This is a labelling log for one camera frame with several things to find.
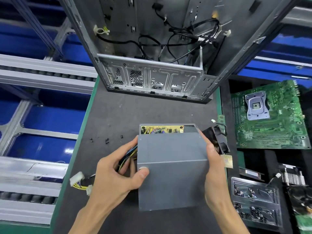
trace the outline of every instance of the yellow circuit board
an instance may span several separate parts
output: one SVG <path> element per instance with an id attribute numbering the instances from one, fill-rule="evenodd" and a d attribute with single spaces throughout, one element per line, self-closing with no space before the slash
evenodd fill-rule
<path id="1" fill-rule="evenodd" d="M 183 133 L 184 125 L 157 125 L 157 126 L 141 126 L 141 134 L 153 133 Z"/>

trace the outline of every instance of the forearm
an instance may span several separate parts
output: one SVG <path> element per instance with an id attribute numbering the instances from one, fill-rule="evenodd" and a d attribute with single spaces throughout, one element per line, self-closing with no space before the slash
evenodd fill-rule
<path id="1" fill-rule="evenodd" d="M 109 213 L 98 206 L 87 204 L 78 212 L 68 234 L 97 234 Z"/>
<path id="2" fill-rule="evenodd" d="M 219 204 L 213 213 L 223 234 L 249 234 L 231 201 Z"/>

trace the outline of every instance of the human hand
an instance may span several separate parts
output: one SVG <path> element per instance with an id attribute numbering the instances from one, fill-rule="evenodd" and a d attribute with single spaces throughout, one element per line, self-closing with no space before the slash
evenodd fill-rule
<path id="1" fill-rule="evenodd" d="M 124 200 L 131 190 L 138 189 L 142 185 L 149 174 L 149 170 L 142 168 L 135 172 L 135 164 L 132 158 L 125 162 L 119 173 L 115 171 L 119 160 L 137 143 L 138 136 L 107 157 L 100 159 L 96 167 L 96 177 L 86 208 L 91 206 L 92 208 L 101 209 L 104 215 L 108 215 Z M 130 167 L 130 177 L 122 176 L 128 167 Z"/>
<path id="2" fill-rule="evenodd" d="M 209 172 L 205 181 L 206 203 L 213 212 L 217 212 L 225 207 L 233 207 L 227 186 L 224 161 L 210 140 L 201 131 L 200 134 L 207 143 L 206 149 L 209 160 Z"/>

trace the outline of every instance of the small circuit board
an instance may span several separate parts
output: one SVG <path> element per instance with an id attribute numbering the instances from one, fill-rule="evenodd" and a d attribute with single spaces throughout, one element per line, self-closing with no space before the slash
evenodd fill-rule
<path id="1" fill-rule="evenodd" d="M 184 125 L 145 125 L 141 126 L 141 134 L 183 133 Z"/>
<path id="2" fill-rule="evenodd" d="M 232 94 L 237 148 L 310 149 L 298 96 L 294 80 Z"/>

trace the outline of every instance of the green motherboard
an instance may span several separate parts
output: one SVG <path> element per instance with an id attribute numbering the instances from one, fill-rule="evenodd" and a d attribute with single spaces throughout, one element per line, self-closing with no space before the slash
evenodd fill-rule
<path id="1" fill-rule="evenodd" d="M 247 103 L 259 94 L 265 95 L 262 96 L 265 99 L 264 105 L 256 101 Z M 299 90 L 294 80 L 232 94 L 237 148 L 310 149 L 298 95 Z M 265 110 L 260 116 L 269 118 L 250 120 L 252 116 L 257 117 L 250 111 L 261 111 L 262 106 Z"/>

